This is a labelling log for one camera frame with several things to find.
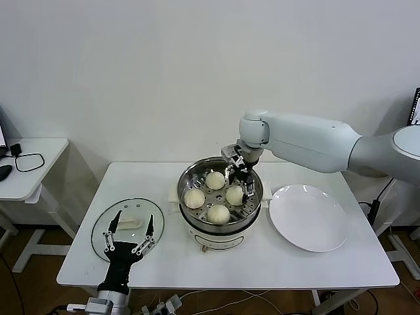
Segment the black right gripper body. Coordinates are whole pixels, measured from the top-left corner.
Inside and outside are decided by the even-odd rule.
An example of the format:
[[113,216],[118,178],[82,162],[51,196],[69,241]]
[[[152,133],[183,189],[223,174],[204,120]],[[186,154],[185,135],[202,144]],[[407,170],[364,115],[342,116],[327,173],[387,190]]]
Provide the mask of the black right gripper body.
[[235,165],[234,163],[229,163],[228,166],[233,166],[235,179],[239,182],[242,180],[253,179],[251,172],[255,166],[255,163],[243,163],[239,166]]

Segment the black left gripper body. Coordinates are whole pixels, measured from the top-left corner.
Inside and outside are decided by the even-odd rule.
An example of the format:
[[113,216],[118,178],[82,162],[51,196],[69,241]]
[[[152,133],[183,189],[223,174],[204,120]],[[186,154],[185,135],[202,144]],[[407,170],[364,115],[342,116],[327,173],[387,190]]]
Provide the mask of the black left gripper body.
[[138,255],[136,252],[132,252],[136,246],[135,243],[116,241],[113,251],[108,248],[104,250],[110,264],[104,281],[97,287],[98,291],[129,292],[128,283],[131,266],[142,260],[144,256],[142,253]]

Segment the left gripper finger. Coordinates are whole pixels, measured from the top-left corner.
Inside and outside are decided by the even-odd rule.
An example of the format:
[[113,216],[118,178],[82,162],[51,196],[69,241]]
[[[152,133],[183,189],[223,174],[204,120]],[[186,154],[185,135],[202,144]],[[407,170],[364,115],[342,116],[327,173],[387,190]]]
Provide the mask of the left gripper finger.
[[117,226],[119,223],[121,212],[122,210],[119,210],[117,212],[116,216],[110,221],[107,231],[102,233],[102,236],[104,237],[104,241],[105,241],[105,246],[104,246],[105,253],[115,250],[114,234],[117,231]]
[[150,215],[150,220],[149,220],[148,225],[147,225],[144,240],[142,241],[142,243],[135,246],[132,249],[131,253],[136,254],[138,256],[145,255],[145,254],[147,254],[147,252],[149,252],[149,250],[151,250],[151,248],[154,246],[154,244],[155,244],[155,239],[154,239],[154,216]]

